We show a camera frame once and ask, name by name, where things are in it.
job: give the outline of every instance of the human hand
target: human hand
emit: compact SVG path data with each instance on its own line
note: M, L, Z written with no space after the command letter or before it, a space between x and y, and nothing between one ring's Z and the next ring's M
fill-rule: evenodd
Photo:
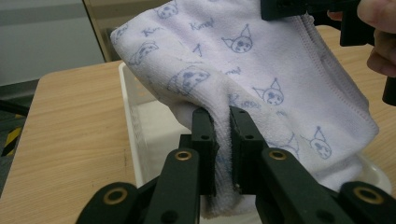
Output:
M333 20L342 19L341 12L329 12ZM361 0L359 18L375 28L375 47L367 66L377 73L396 77L396 0Z

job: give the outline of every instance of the wooden table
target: wooden table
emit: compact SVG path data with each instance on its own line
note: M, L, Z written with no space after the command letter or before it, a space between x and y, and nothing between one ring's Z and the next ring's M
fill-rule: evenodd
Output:
M364 153L396 187L396 107L381 101L385 77L366 67L371 47L341 48L338 31L319 30L370 101L380 134ZM40 79L0 200L0 223L74 223L99 188L134 183L119 64Z

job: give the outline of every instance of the white towel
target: white towel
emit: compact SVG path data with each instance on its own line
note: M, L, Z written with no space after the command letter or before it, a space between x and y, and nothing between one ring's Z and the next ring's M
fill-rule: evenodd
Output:
M217 197L206 217L254 209L233 190L229 105L245 109L271 147L290 151L331 189L361 170L356 153L377 134L368 102L305 15L261 19L259 0L177 0L123 24L112 43L177 120L204 107L220 149Z

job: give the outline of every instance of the plastic container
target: plastic container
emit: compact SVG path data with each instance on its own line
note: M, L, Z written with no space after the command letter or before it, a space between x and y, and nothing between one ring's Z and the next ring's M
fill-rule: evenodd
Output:
M120 64L125 115L131 144L136 185L144 185L160 174L167 154L178 147L182 133L191 133L180 125L170 109L137 80L125 63ZM388 177L367 158L360 155L363 170L360 181L370 183L391 193ZM200 223L261 223L257 212L235 217L202 219Z

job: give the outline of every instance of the brass ring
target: brass ring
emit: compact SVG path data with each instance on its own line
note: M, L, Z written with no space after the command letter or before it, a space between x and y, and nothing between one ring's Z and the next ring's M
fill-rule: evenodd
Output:
M353 189L353 193L362 201L372 204L381 204L384 202L384 198L373 189L366 187L356 187Z
M119 193L120 193L120 197L117 198L117 199L111 199L111 198L110 198L110 195L111 195L112 193L115 193L115 192L119 192ZM128 191L126 191L125 188L121 188L121 187L114 188L114 189L109 190L109 191L105 194L105 196L103 197L103 202L104 202L105 204L108 204L108 205L114 205L114 204L117 204L117 203L121 203L122 201L125 200L125 198L126 198L127 195L128 195Z
M275 159L277 161L283 161L285 160L288 156L286 156L286 154L282 151L278 151L278 150L273 150L270 151L270 157L272 159Z
M192 154L189 151L179 151L175 157L178 161L187 161L191 159Z

